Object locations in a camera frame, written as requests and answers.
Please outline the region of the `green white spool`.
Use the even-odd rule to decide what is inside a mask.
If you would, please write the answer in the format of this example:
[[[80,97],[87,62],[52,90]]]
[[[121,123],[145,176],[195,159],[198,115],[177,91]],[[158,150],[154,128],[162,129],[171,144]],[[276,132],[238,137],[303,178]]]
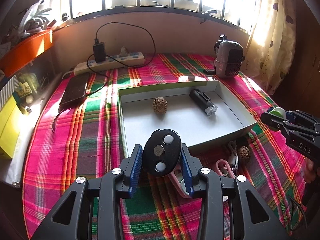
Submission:
[[[278,116],[280,118],[286,119],[286,112],[283,108],[281,107],[275,107],[274,109],[272,109],[271,111],[269,111],[268,113],[273,114],[275,116]]]

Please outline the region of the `small brown walnut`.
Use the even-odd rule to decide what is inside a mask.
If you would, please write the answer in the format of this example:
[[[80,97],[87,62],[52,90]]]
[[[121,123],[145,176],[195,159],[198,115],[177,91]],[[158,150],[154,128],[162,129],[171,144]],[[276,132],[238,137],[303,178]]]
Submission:
[[[246,146],[241,146],[237,151],[239,162],[243,165],[247,164],[250,160],[250,150]]]

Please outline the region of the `pink clip with green pads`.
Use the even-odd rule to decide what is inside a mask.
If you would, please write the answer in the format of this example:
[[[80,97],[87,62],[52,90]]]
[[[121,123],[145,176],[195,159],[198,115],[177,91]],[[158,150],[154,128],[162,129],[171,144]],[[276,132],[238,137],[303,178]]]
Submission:
[[[214,165],[214,171],[219,175],[223,177],[228,177],[228,178],[235,178],[235,174],[232,171],[229,163],[224,160],[220,159],[218,160],[215,165]]]

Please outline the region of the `black bike light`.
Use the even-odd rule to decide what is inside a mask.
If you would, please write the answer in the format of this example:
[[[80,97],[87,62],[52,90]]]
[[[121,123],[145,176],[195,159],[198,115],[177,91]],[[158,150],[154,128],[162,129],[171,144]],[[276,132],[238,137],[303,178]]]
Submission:
[[[193,89],[189,93],[190,98],[196,105],[204,111],[208,116],[213,115],[217,111],[217,106],[211,101],[211,99],[199,89]]]

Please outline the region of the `pink case with green pad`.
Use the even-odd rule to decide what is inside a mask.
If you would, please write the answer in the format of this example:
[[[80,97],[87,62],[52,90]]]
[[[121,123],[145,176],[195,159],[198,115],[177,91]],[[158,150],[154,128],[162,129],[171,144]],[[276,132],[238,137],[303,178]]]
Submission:
[[[190,198],[189,193],[187,192],[185,187],[182,170],[179,164],[176,165],[176,167],[168,175],[168,177],[175,187],[176,191],[182,198]]]

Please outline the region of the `large brown walnut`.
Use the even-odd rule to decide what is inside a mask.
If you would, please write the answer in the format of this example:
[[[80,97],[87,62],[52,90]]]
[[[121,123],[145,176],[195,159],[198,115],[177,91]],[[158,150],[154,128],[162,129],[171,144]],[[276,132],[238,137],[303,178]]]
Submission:
[[[164,97],[159,96],[153,100],[152,108],[156,114],[165,114],[167,112],[168,102]]]

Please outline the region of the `polka dot curtain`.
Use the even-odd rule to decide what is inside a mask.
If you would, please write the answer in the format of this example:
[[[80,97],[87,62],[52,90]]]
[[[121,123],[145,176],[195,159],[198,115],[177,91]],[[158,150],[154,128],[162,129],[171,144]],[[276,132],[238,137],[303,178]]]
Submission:
[[[296,0],[260,0],[258,9],[241,71],[272,95],[295,55]]]

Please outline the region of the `plaid pink green bedsheet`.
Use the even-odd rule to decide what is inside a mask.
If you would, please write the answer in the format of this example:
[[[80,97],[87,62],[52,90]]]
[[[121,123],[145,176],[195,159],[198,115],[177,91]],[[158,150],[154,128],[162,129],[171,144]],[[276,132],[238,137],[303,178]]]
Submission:
[[[97,178],[119,166],[121,143],[118,90],[126,87],[204,80],[213,57],[196,54],[158,54],[144,68],[121,68],[104,76],[91,75],[94,91],[81,106],[57,112],[68,80],[48,101],[35,127],[23,178],[23,215],[27,234],[38,225],[69,185],[79,176]],[[290,209],[287,196],[302,200],[302,155],[286,146],[278,132],[258,122],[239,139],[251,151],[240,166],[286,229],[299,226],[302,214]],[[132,199],[121,202],[125,239],[195,239],[201,202],[184,199],[168,178],[140,176]]]

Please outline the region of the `grey portable heater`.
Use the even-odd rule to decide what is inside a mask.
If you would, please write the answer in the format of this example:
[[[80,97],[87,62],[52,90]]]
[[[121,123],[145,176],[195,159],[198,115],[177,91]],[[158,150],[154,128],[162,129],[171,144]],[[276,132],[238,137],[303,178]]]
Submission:
[[[214,51],[216,53],[214,67],[217,76],[219,78],[237,76],[245,59],[242,45],[221,34],[214,45]]]

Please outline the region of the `black phone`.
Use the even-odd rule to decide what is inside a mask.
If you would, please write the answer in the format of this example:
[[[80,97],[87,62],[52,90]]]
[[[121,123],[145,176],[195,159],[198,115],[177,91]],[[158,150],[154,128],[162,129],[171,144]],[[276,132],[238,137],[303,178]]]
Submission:
[[[69,80],[60,101],[59,113],[70,108],[75,108],[84,101],[88,81],[89,73],[74,76]]]

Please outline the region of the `yellow box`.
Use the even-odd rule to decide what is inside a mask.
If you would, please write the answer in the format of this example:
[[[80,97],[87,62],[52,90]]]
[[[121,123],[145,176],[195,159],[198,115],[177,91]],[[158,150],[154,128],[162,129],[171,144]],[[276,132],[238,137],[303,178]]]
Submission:
[[[1,110],[1,159],[12,159],[14,156],[22,115],[15,98],[11,96]]]

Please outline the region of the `small green figurine card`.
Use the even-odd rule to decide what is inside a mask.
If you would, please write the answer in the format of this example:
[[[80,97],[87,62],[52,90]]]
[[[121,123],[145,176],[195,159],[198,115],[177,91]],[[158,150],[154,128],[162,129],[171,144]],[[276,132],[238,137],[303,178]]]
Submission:
[[[18,86],[15,89],[15,92],[20,98],[30,95],[33,91],[27,82],[21,83],[18,81]]]

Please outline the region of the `beige power strip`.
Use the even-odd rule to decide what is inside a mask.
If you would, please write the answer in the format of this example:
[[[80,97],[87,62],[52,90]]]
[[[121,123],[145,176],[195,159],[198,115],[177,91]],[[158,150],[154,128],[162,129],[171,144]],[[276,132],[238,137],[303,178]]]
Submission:
[[[116,59],[116,61],[114,61],[114,59],[107,57],[105,61],[99,62],[99,63],[96,63],[94,59],[89,60],[88,62],[79,63],[73,69],[73,73],[74,75],[80,75],[86,72],[91,73],[91,70],[87,67],[87,64],[92,70],[96,72],[102,72],[105,70],[124,67],[123,64],[126,64],[132,67],[132,66],[143,65],[145,63],[145,57],[141,52],[130,53],[125,57],[120,57],[119,55],[116,55],[113,57]]]

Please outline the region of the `orange planter tray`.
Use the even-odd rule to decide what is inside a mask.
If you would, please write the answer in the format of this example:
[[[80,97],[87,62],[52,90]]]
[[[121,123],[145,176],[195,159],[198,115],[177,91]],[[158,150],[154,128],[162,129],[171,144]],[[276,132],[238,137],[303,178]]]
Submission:
[[[52,29],[47,29],[26,38],[1,58],[1,70],[6,77],[11,77],[52,46]]]

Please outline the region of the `potted succulent plant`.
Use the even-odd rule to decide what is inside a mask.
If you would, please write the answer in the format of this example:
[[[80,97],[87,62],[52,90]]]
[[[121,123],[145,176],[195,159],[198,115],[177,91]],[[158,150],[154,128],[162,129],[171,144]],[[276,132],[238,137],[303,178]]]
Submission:
[[[26,38],[42,32],[49,27],[54,20],[51,6],[44,0],[33,4],[24,14],[17,33],[20,38]]]

